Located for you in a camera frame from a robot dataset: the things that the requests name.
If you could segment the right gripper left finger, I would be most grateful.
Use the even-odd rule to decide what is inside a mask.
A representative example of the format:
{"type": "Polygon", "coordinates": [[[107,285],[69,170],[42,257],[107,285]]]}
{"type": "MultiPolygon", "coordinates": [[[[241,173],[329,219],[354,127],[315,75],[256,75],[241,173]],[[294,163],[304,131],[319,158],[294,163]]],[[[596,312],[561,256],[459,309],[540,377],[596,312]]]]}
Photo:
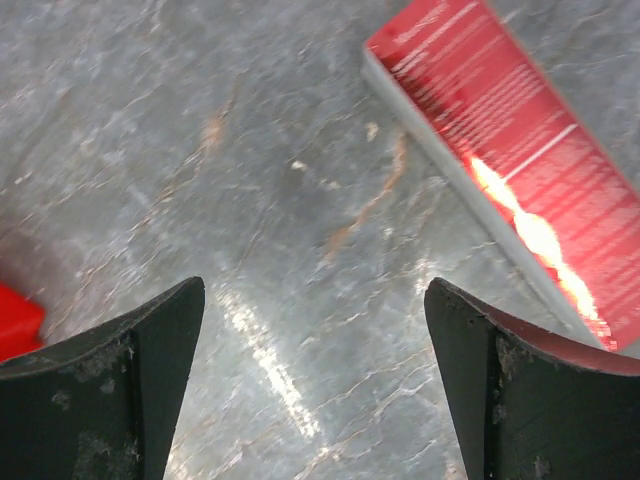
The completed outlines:
{"type": "Polygon", "coordinates": [[[194,359],[205,286],[1,365],[4,479],[161,479],[194,359]]]}

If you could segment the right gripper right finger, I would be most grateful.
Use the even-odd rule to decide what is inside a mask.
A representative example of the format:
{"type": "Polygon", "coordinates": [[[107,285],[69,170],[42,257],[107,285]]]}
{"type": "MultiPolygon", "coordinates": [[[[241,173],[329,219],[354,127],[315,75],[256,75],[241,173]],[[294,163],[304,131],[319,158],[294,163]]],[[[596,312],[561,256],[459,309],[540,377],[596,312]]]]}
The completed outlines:
{"type": "Polygon", "coordinates": [[[468,478],[638,478],[638,360],[540,328],[439,277],[424,308],[468,478]]]}

